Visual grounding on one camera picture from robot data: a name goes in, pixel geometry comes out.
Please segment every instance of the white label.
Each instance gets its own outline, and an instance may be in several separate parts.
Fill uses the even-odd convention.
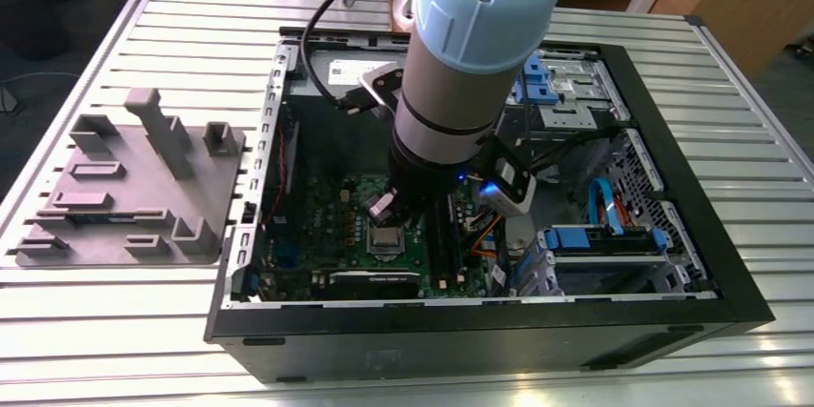
[[[501,268],[501,266],[498,264],[495,264],[495,266],[493,267],[493,278],[495,278],[498,283],[501,283],[501,286],[505,286],[506,272],[503,271],[503,269]]]
[[[394,62],[336,59],[328,67],[328,84],[358,86],[362,75],[388,64],[394,64]]]

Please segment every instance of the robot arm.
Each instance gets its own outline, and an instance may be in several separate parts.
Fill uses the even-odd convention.
[[[394,120],[390,189],[367,202],[380,226],[418,220],[450,194],[487,147],[485,193],[506,215],[529,210],[534,179],[493,132],[511,87],[539,47],[557,0],[415,0]]]

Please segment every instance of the slotted aluminum surface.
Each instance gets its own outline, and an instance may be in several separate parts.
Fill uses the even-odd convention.
[[[186,126],[218,119],[252,129],[279,27],[304,26],[320,1],[130,0],[0,207],[1,253],[27,234],[21,221],[68,160],[63,131],[74,116],[106,113],[134,123],[123,109],[127,88],[156,87],[166,114]],[[323,26],[386,31],[387,11],[387,0],[360,0],[352,10],[335,7]],[[799,148],[703,29],[683,18],[559,10],[549,38],[627,47],[777,322],[631,371],[262,385],[203,342],[216,266],[23,270],[5,255],[0,401],[814,403],[814,191]],[[232,209],[231,218],[239,213]]]

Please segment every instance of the gray fixture block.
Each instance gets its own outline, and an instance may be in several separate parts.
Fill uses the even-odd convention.
[[[179,132],[179,124],[168,122],[163,116],[160,119],[167,132]],[[211,156],[211,146],[204,142],[207,129],[186,127],[183,130],[188,132],[190,149],[184,156],[192,173],[187,179],[176,180],[152,148],[143,127],[111,125],[108,129],[99,130],[104,132],[99,137],[104,148],[116,157],[115,162],[122,164],[126,173],[114,172],[110,159],[95,160],[84,151],[74,149],[48,202],[29,220],[33,229],[28,237],[36,241],[37,237],[56,236],[67,247],[31,248],[33,242],[27,242],[17,247],[17,264],[40,267],[148,266],[208,264],[216,261],[246,142],[243,132],[224,127],[223,132],[231,132],[234,136],[236,154]],[[100,171],[114,173],[104,179],[91,179],[83,176],[83,167],[88,165],[100,166]],[[79,175],[72,173],[76,170],[80,171]],[[87,204],[99,202],[107,202],[110,206],[87,207]],[[86,208],[76,207],[78,203],[80,207],[84,203]],[[179,219],[184,221],[183,227],[176,227]],[[158,235],[167,244],[167,253],[135,255],[127,248],[132,245],[127,242],[130,235]]]
[[[203,218],[199,218],[195,232],[190,229],[187,222],[179,218],[174,227],[172,240],[184,254],[203,254],[218,247],[218,236]]]
[[[156,215],[138,214],[134,219],[143,228],[170,229],[176,225],[176,216],[168,209],[139,209],[139,212],[158,212]]]
[[[72,221],[66,216],[39,214],[32,219],[25,221],[27,224],[36,223],[43,229],[51,231],[54,229],[75,229]]]
[[[87,164],[74,164],[68,173],[76,179],[103,180],[106,178],[122,178],[127,170],[122,162],[96,161]]]
[[[27,256],[64,256],[68,253],[68,244],[56,236],[44,233],[24,237],[16,249]]]
[[[203,142],[210,156],[234,156],[240,153],[228,123],[206,123]]]
[[[111,156],[104,137],[119,135],[119,131],[104,114],[83,114],[68,135],[76,147],[91,159]]]
[[[139,116],[155,152],[164,159],[164,164],[176,180],[183,180],[194,173],[184,148],[190,139],[178,118],[168,120],[164,117],[158,105],[160,100],[162,96],[156,89],[134,88],[124,100],[124,108]]]
[[[124,249],[134,256],[166,256],[171,253],[170,245],[160,235],[131,234],[124,240]]]
[[[192,140],[190,140],[190,134],[183,127],[183,123],[180,122],[180,118],[178,116],[166,116],[167,122],[170,123],[170,132],[174,135],[174,139],[180,144],[184,152],[188,152],[192,148]]]
[[[114,197],[108,193],[64,193],[56,192],[51,205],[59,209],[110,209]]]

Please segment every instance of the open computer tower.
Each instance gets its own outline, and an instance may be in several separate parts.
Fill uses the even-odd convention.
[[[583,141],[538,175],[529,216],[482,238],[477,176],[419,225],[368,223],[392,127],[322,100],[300,33],[283,30],[272,56],[206,329],[260,381],[629,368],[774,319],[623,48],[543,43],[531,57],[535,94],[507,96],[497,135],[538,152]],[[330,90],[402,64],[408,38],[315,33]],[[591,136],[609,125],[622,128]],[[623,244],[611,216],[594,220],[594,181],[611,187]],[[474,238],[497,255],[475,255]]]

